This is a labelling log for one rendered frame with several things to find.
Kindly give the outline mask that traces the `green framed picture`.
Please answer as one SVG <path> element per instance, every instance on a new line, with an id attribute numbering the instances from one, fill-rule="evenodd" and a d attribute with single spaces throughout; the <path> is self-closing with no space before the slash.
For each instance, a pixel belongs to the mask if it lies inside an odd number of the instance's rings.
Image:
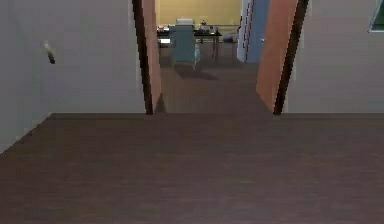
<path id="1" fill-rule="evenodd" d="M 370 33 L 384 33 L 384 0 L 378 0 L 374 15 L 370 21 Z"/>

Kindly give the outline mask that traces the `black table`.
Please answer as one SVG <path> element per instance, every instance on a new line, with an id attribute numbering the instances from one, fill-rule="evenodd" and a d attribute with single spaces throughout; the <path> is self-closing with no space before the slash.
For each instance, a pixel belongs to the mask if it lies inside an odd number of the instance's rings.
<path id="1" fill-rule="evenodd" d="M 199 30 L 194 31 L 194 36 L 199 40 L 200 43 L 205 42 L 206 40 L 212 41 L 212 57 L 217 58 L 219 53 L 219 40 L 222 37 L 222 34 L 218 31 L 215 32 L 203 32 Z M 158 30 L 157 39 L 160 46 L 165 46 L 171 43 L 171 32 L 169 29 Z"/>

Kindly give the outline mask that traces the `blue and white door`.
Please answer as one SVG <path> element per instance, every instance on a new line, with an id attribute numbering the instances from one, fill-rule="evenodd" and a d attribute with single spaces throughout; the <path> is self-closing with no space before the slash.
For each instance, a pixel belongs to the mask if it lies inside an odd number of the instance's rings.
<path id="1" fill-rule="evenodd" d="M 248 64 L 260 61 L 270 0 L 242 0 L 237 58 Z"/>

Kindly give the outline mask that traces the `blue-grey chair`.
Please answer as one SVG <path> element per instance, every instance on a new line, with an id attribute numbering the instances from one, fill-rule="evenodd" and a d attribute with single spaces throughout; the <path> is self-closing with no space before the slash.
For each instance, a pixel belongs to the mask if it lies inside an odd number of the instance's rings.
<path id="1" fill-rule="evenodd" d="M 194 20 L 178 17 L 175 25 L 170 28 L 170 38 L 172 65 L 190 64 L 193 69 L 196 69 L 201 53 L 194 35 Z"/>

